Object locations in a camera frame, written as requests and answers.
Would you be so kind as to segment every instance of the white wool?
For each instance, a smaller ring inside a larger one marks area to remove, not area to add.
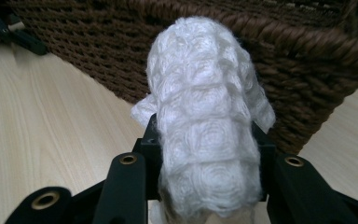
[[[252,120],[266,133],[275,114],[249,53],[215,21],[179,19],[156,39],[146,73],[151,94],[131,115],[146,126],[157,113],[159,187],[174,212],[167,218],[229,217],[253,206],[261,187]]]

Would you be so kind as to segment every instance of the floor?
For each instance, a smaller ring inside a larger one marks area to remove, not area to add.
[[[130,109],[60,58],[0,44],[0,223],[37,189],[77,194],[105,179],[111,160],[144,133]],[[358,91],[300,156],[358,200]],[[265,206],[257,206],[256,223],[269,223]]]

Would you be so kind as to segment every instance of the white cloth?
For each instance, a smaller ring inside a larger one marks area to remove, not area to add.
[[[252,207],[261,190],[252,120],[266,133],[275,114],[249,53],[223,25],[182,18],[159,34],[146,73],[151,94],[131,115],[146,126],[157,113],[159,187],[175,213],[168,221],[204,220],[210,213],[229,217]]]

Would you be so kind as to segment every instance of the brown wicker basket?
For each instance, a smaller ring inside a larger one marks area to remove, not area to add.
[[[131,103],[148,93],[146,58],[179,17],[230,28],[252,55],[277,114],[270,137],[298,153],[358,88],[358,0],[9,0],[54,54]]]

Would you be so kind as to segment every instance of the woven basket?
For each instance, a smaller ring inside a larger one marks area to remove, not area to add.
[[[298,153],[358,88],[358,0],[9,0],[48,49],[131,103],[148,51],[179,17],[222,22],[252,55],[276,111],[270,137]]]

